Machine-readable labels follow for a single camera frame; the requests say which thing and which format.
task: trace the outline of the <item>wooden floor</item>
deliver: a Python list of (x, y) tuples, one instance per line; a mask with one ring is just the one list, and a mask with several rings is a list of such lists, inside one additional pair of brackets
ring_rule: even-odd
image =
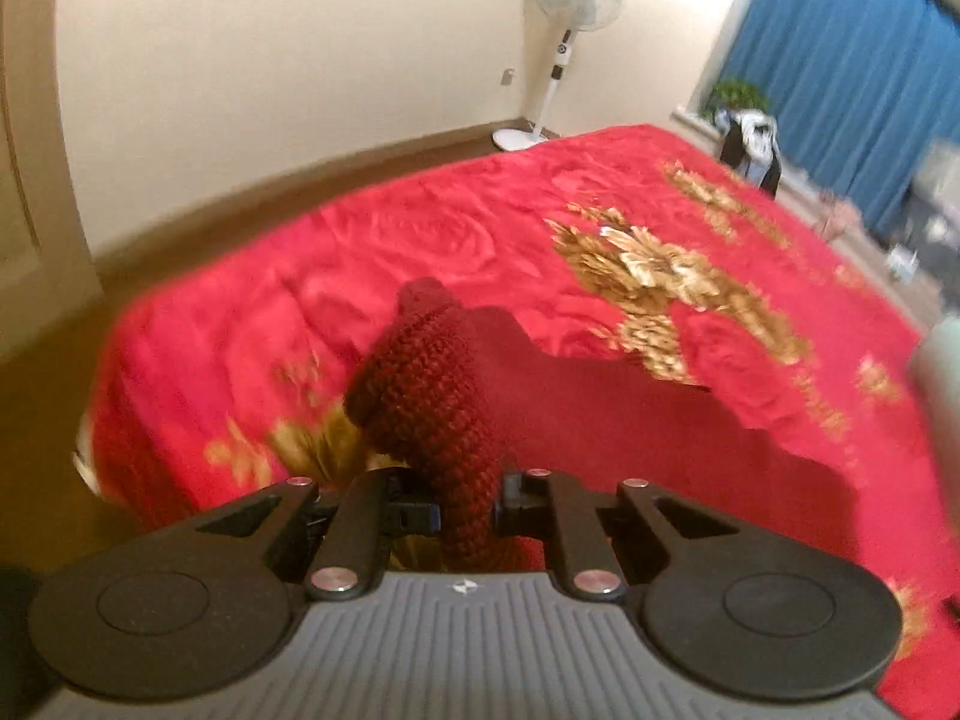
[(492, 151), (478, 138), (287, 191), (104, 276), (104, 300), (0, 365), (0, 565), (48, 572), (136, 535), (133, 518), (94, 497), (70, 463), (98, 350), (132, 298), (346, 191)]

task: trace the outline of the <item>wooden door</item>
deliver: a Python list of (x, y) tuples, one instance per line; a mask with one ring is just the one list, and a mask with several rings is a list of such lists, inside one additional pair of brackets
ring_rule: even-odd
[(54, 0), (0, 0), (0, 359), (100, 294), (59, 118)]

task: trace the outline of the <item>silver bolt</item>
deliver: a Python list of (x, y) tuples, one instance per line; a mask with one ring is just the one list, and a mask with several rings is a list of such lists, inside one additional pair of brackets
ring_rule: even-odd
[(592, 568), (577, 574), (573, 578), (573, 584), (576, 589), (590, 595), (607, 595), (620, 586), (620, 578), (610, 571)]
[(318, 590), (328, 592), (346, 592), (353, 589), (360, 578), (349, 568), (342, 568), (339, 565), (331, 565), (328, 568), (321, 568), (314, 571), (310, 577), (310, 584)]

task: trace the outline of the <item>green plant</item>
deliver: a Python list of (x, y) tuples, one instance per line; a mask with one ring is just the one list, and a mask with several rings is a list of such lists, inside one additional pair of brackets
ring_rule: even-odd
[(721, 108), (736, 111), (757, 110), (770, 113), (770, 100), (750, 81), (724, 79), (715, 84), (710, 91), (707, 104), (704, 105), (704, 118), (708, 119), (711, 124), (716, 124), (714, 117)]

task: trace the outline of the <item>ridged gray surface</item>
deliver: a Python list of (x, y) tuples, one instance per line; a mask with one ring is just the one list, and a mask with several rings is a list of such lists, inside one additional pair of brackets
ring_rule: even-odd
[(318, 604), (287, 647), (236, 685), (129, 706), (62, 690), (37, 720), (892, 720), (869, 694), (736, 702), (688, 682), (618, 608), (566, 598), (544, 574), (388, 574), (366, 598)]

